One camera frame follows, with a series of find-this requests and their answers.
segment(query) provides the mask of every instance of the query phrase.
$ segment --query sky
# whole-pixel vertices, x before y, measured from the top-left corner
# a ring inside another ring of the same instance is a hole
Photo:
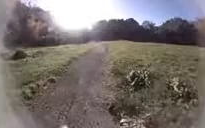
[[[149,20],[157,25],[182,17],[195,20],[205,16],[205,0],[37,0],[65,28],[90,27],[94,22],[112,18]]]

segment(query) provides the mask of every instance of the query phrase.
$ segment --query sun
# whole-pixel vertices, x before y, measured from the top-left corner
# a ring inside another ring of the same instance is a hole
[[[38,5],[65,29],[91,28],[98,20],[121,17],[112,0],[40,0]]]

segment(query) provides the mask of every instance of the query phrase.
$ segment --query bush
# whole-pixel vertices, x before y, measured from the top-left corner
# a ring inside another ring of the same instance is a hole
[[[134,90],[149,87],[151,85],[150,71],[146,67],[142,67],[139,70],[132,70],[126,78],[128,84],[130,84]]]
[[[13,56],[12,56],[12,60],[19,60],[19,59],[24,59],[27,57],[27,53],[24,52],[23,50],[17,50]]]

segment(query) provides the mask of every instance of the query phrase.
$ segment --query grass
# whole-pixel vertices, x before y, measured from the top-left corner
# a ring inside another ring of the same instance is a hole
[[[28,48],[24,49],[27,58],[8,63],[18,87],[25,87],[49,77],[59,77],[73,60],[91,48],[92,44]]]
[[[151,114],[163,128],[186,128],[192,124],[198,106],[179,105],[178,101],[171,99],[167,86],[170,80],[178,78],[181,83],[196,88],[198,47],[116,41],[109,44],[108,51],[111,76],[115,81],[116,106],[120,113],[128,116]],[[142,67],[150,71],[152,85],[130,91],[125,77]]]

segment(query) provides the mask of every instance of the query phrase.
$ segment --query dirt path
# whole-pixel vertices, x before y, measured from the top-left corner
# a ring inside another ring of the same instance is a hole
[[[103,103],[105,53],[104,45],[96,45],[73,63],[55,89],[36,98],[32,111],[38,125],[42,128],[117,127]]]

